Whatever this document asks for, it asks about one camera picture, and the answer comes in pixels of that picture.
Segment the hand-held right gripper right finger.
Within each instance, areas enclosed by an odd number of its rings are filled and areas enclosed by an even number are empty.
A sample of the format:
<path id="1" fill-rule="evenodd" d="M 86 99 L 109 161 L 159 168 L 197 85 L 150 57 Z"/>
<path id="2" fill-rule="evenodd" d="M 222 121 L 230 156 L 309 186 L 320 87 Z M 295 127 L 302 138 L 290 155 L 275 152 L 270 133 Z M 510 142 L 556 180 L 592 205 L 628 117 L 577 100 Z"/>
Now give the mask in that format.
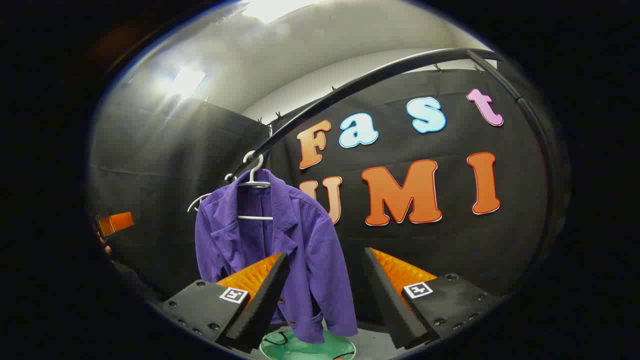
<path id="1" fill-rule="evenodd" d="M 454 338 L 505 300 L 457 273 L 436 276 L 372 247 L 364 249 L 363 264 L 395 348 L 410 350 Z"/>

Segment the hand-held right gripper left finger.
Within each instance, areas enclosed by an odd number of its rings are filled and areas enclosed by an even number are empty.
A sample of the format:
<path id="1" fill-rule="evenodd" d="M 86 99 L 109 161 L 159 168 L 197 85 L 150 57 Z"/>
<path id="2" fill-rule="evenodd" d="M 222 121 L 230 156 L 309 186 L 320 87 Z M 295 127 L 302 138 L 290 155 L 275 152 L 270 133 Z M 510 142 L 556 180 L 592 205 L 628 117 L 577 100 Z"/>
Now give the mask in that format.
<path id="1" fill-rule="evenodd" d="M 208 344 L 251 353 L 272 321 L 289 273 L 288 255 L 280 252 L 217 282 L 196 280 L 158 309 Z"/>

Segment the green laundry hamper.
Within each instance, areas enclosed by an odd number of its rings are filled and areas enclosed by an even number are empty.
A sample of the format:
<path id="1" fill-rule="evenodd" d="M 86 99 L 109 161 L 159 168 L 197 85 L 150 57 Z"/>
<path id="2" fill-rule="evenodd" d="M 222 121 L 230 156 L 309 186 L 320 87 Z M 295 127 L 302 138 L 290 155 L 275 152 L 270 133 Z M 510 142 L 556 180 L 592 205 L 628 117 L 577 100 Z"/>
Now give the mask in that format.
<path id="1" fill-rule="evenodd" d="M 313 344 L 299 339 L 288 326 L 262 337 L 258 350 L 268 360 L 355 360 L 357 347 L 347 337 L 322 331 L 324 342 Z"/>

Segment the purple ribbed jacket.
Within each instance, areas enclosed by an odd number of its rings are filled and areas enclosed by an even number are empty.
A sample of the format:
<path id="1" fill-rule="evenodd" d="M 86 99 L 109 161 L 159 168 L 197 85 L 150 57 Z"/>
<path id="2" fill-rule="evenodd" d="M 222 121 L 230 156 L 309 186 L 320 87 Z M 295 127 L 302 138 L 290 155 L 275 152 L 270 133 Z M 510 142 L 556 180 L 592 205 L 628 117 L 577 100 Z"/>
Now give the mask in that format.
<path id="1" fill-rule="evenodd" d="M 298 339 L 324 342 L 323 331 L 358 333 L 345 256 L 333 221 L 313 197 L 268 169 L 245 172 L 202 200 L 194 243 L 199 275 L 215 283 L 265 258 L 285 253 L 289 274 L 276 297 L 270 325 L 290 327 Z"/>

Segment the white plastic clothes hanger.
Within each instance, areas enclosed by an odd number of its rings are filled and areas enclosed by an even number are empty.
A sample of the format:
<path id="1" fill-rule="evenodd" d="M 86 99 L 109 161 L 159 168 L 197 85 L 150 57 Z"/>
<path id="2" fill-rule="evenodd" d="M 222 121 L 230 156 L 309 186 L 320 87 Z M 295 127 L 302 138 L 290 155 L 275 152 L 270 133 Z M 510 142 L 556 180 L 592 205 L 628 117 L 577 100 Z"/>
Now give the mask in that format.
<path id="1" fill-rule="evenodd" d="M 224 181 L 227 183 L 231 183 L 234 182 L 235 180 L 237 180 L 238 176 L 234 175 L 233 173 L 228 173 L 226 174 Z M 191 210 L 194 210 L 195 212 L 198 212 L 199 210 L 199 205 L 201 205 L 202 201 L 207 198 L 208 196 L 210 196 L 210 193 L 204 193 L 201 194 L 201 196 L 195 198 L 187 207 L 186 212 L 190 212 Z"/>
<path id="2" fill-rule="evenodd" d="M 250 171 L 249 171 L 249 178 L 248 181 L 246 182 L 242 182 L 242 183 L 238 183 L 238 187 L 254 187 L 254 188 L 261 188 L 261 189 L 267 189 L 271 187 L 271 183 L 267 182 L 267 181 L 257 181 L 255 178 L 255 173 L 256 171 L 260 170 L 263 166 L 264 163 L 264 157 L 262 154 L 256 154 L 255 150 L 252 150 L 251 152 L 248 152 L 244 157 L 243 157 L 243 164 L 247 165 L 249 164 L 249 160 L 250 159 L 254 159 L 255 156 L 257 157 L 257 164 L 256 166 L 254 166 Z M 244 220 L 254 220 L 254 221 L 273 221 L 274 218 L 270 217 L 270 216 L 253 216 L 253 215 L 238 215 L 237 216 L 238 219 L 244 219 Z"/>

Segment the black metal clothes rack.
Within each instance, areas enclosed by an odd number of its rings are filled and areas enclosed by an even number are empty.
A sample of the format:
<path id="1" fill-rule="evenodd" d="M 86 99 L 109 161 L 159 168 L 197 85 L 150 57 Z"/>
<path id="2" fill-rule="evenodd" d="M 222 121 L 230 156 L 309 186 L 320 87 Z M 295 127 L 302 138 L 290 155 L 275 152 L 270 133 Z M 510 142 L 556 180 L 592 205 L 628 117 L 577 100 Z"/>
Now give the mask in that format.
<path id="1" fill-rule="evenodd" d="M 453 60 L 469 59 L 478 65 L 482 70 L 494 79 L 495 82 L 505 89 L 514 104 L 518 107 L 523 118 L 535 135 L 538 144 L 541 146 L 542 159 L 545 165 L 545 176 L 547 182 L 547 206 L 542 227 L 542 235 L 532 260 L 526 266 L 520 280 L 525 281 L 533 276 L 546 260 L 551 245 L 556 241 L 558 233 L 562 230 L 569 200 L 570 189 L 570 161 L 567 154 L 566 141 L 558 135 L 553 123 L 543 119 L 531 101 L 522 94 L 518 88 L 510 82 L 498 69 L 489 64 L 489 60 L 498 62 L 504 61 L 504 57 L 494 51 L 480 48 L 443 48 L 430 50 L 414 55 L 409 55 L 375 68 L 356 79 L 346 82 L 342 86 L 322 96 L 318 101 L 302 110 L 297 116 L 292 117 L 285 125 L 279 128 L 271 137 L 266 139 L 256 150 L 247 153 L 247 159 L 240 164 L 233 175 L 240 175 L 246 168 L 265 154 L 297 127 L 329 107 L 338 104 L 345 98 L 356 94 L 359 91 L 371 87 L 375 84 L 387 80 L 393 76 L 412 71 L 414 69 L 433 66 Z"/>

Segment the plain black backdrop cloth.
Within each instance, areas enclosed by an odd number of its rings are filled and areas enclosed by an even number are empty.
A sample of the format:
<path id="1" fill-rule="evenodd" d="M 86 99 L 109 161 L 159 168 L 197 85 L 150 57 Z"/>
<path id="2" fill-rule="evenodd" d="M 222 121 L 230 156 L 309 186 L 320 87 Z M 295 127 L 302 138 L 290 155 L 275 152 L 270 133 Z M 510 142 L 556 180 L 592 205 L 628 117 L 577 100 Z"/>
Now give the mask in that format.
<path id="1" fill-rule="evenodd" d="M 162 297 L 198 280 L 195 213 L 188 205 L 226 184 L 267 126 L 211 102 L 126 88 L 95 115 L 90 209 L 130 212 L 134 225 L 111 244 L 116 262 Z"/>

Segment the ceiling light panel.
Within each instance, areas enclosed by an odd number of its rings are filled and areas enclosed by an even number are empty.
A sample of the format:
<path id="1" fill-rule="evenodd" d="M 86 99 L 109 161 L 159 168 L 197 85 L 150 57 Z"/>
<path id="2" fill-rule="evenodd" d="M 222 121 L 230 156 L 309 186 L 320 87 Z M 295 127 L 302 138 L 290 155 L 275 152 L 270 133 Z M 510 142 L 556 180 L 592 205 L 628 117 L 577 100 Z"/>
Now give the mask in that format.
<path id="1" fill-rule="evenodd" d="M 312 6 L 323 0 L 250 0 L 240 12 L 243 16 L 270 24 L 288 14 Z"/>
<path id="2" fill-rule="evenodd" d="M 170 96 L 189 98 L 199 88 L 207 75 L 203 71 L 191 68 L 181 68 L 173 79 L 164 79 L 158 85 L 158 90 Z"/>

